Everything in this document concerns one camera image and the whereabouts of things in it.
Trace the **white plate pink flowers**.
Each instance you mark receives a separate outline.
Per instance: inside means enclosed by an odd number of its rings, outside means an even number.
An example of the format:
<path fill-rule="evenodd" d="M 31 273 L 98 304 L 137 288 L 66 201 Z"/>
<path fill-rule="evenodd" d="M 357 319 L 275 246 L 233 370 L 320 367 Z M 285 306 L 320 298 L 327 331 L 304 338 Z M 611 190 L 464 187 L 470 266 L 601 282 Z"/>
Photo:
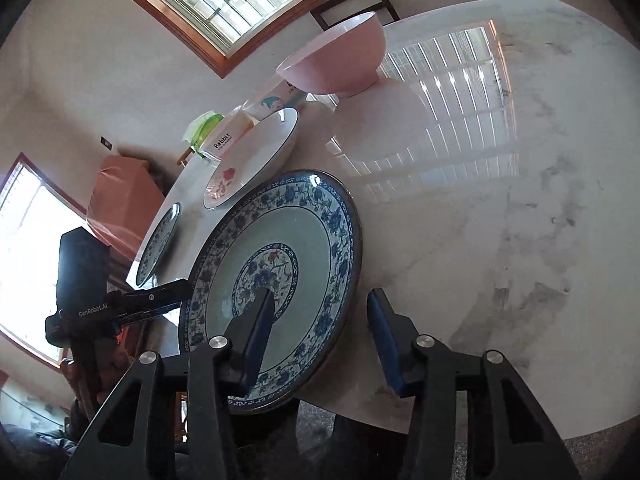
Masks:
<path fill-rule="evenodd" d="M 204 207 L 216 209 L 239 192 L 273 177 L 293 151 L 298 118 L 295 108 L 285 107 L 244 134 L 209 178 L 203 195 Z"/>

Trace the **white rabbit bowl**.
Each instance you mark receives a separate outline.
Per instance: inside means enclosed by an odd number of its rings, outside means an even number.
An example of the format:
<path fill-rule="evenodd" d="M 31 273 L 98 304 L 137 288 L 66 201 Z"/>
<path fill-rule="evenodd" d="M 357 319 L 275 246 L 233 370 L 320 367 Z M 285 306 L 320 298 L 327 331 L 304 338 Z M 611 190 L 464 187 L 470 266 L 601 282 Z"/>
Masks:
<path fill-rule="evenodd" d="M 256 124 L 253 117 L 245 113 L 242 108 L 237 108 L 209 133 L 201 145 L 201 154 L 210 160 L 220 162 L 232 146 L 235 146 Z"/>

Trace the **white bowl blue cartoon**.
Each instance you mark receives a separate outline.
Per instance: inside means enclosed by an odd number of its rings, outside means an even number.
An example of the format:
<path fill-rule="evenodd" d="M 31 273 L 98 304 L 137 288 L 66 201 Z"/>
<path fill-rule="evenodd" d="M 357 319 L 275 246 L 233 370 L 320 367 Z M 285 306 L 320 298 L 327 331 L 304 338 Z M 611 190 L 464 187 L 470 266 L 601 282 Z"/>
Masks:
<path fill-rule="evenodd" d="M 293 86 L 278 74 L 269 78 L 260 90 L 242 105 L 242 110 L 261 122 L 285 107 L 298 107 L 306 101 L 307 92 Z"/>

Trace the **pink bowl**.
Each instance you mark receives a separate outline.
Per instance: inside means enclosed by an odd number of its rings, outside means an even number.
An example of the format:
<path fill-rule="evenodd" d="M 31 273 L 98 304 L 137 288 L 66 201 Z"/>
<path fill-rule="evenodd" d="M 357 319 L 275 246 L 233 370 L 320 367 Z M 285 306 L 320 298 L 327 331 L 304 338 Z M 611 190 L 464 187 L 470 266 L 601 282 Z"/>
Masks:
<path fill-rule="evenodd" d="M 370 11 L 325 30 L 278 67 L 277 74 L 299 90 L 350 98 L 378 81 L 386 40 Z"/>

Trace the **small blue floral plate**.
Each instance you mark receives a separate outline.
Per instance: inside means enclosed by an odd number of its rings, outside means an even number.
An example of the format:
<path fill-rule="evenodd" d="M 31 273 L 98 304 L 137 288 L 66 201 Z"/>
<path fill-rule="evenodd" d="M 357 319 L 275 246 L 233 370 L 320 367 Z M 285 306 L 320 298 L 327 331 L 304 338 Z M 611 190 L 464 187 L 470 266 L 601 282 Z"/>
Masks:
<path fill-rule="evenodd" d="M 163 214 L 160 222 L 157 223 L 143 249 L 138 265 L 136 280 L 134 281 L 138 287 L 149 281 L 149 278 L 160 263 L 160 259 L 163 258 L 163 254 L 174 236 L 180 212 L 181 205 L 173 203 L 168 211 Z"/>

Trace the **pink cloth covered furniture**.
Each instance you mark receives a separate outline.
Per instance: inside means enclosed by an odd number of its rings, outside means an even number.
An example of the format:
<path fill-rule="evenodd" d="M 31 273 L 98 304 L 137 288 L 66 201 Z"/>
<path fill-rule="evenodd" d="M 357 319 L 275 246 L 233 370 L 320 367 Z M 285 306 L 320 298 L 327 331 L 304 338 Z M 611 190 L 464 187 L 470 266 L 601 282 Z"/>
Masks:
<path fill-rule="evenodd" d="M 146 160 L 108 155 L 93 185 L 88 226 L 102 243 L 132 261 L 164 199 Z"/>

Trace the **light wooden chair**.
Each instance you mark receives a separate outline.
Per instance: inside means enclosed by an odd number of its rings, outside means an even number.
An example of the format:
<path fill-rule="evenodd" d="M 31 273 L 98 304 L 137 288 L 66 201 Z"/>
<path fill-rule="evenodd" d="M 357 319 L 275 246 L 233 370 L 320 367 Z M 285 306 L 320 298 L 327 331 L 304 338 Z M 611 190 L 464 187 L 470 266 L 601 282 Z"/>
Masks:
<path fill-rule="evenodd" d="M 183 154 L 178 158 L 177 165 L 181 167 L 185 167 L 188 164 L 190 157 L 194 154 L 195 154 L 194 148 L 192 148 L 192 146 L 189 145 L 188 148 L 183 152 Z"/>

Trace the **green tissue pack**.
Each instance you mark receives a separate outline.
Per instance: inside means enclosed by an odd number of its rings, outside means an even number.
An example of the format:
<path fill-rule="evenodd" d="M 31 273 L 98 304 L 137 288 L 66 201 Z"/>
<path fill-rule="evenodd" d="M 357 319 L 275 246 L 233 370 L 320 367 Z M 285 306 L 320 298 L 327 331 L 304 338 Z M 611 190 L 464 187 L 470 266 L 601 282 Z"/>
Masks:
<path fill-rule="evenodd" d="M 182 140 L 198 150 L 213 128 L 223 119 L 224 116 L 213 110 L 201 114 L 186 127 Z"/>

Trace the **wall switch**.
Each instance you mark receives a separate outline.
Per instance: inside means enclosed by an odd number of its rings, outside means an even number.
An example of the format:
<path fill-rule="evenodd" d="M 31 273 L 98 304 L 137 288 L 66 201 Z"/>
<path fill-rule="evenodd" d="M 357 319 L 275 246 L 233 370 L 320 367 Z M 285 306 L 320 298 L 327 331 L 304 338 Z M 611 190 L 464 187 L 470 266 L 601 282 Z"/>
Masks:
<path fill-rule="evenodd" d="M 110 151 L 113 148 L 113 144 L 111 144 L 111 142 L 109 140 L 106 140 L 104 138 L 104 136 L 101 136 L 100 142 L 101 142 L 102 145 L 104 145 Z"/>

